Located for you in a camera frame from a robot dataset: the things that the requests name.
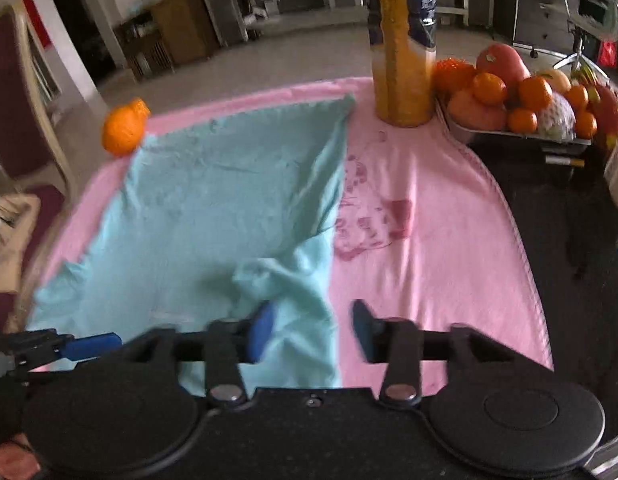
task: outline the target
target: pink blanket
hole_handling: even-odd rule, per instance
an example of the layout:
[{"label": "pink blanket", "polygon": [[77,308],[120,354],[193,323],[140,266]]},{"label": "pink blanket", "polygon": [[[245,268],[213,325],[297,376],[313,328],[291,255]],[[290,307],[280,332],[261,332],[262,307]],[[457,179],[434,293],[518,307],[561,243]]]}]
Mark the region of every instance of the pink blanket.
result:
[{"label": "pink blanket", "polygon": [[[551,367],[544,314],[518,229],[493,177],[434,118],[395,128],[374,115],[372,81],[352,78],[253,94],[151,119],[159,135],[210,118],[272,105],[356,97],[348,132],[345,192],[329,289],[340,324],[343,386],[377,391],[383,365],[366,364],[349,309],[364,299],[377,316],[407,317],[427,330],[461,323]],[[120,187],[128,158],[93,177],[51,254],[43,281],[80,258]],[[423,367],[423,391],[445,382],[440,363]]]}]

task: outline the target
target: table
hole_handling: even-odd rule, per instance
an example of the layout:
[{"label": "table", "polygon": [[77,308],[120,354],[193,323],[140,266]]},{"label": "table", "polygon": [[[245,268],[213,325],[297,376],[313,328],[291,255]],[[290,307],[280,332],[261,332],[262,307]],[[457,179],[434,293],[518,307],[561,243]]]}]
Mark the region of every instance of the table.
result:
[{"label": "table", "polygon": [[618,208],[600,151],[585,169],[548,166],[538,153],[476,152],[511,208],[542,300],[557,373],[591,389],[618,434]]}]

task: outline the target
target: cartoon print on blanket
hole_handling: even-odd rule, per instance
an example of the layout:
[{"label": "cartoon print on blanket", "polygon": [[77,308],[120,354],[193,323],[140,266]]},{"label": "cartoon print on blanket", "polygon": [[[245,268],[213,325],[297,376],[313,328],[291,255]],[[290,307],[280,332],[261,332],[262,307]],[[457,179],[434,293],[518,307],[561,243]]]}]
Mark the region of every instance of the cartoon print on blanket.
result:
[{"label": "cartoon print on blanket", "polygon": [[345,262],[365,251],[388,247],[411,236],[413,203],[384,197],[370,180],[369,162],[387,134],[369,142],[361,153],[347,153],[345,189],[336,220],[335,256]]}]

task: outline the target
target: light blue towel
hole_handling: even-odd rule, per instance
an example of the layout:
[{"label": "light blue towel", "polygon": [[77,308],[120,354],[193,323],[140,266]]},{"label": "light blue towel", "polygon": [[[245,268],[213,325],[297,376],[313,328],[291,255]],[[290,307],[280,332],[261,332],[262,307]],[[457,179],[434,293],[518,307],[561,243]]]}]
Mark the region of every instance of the light blue towel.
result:
[{"label": "light blue towel", "polygon": [[[246,112],[149,136],[79,264],[36,293],[28,330],[123,341],[155,326],[203,330],[276,305],[256,386],[339,385],[337,325],[327,300],[354,100]],[[201,364],[182,384],[204,391]]]}]

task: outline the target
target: wooden cabinet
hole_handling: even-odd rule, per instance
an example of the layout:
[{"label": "wooden cabinet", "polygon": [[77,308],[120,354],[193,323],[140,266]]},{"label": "wooden cabinet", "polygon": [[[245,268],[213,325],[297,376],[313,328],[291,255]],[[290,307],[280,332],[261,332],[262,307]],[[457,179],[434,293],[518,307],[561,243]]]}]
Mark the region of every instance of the wooden cabinet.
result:
[{"label": "wooden cabinet", "polygon": [[151,13],[176,65],[209,58],[220,48],[204,0],[162,0]]},{"label": "wooden cabinet", "polygon": [[150,12],[136,14],[114,31],[138,81],[173,70],[172,59]]}]

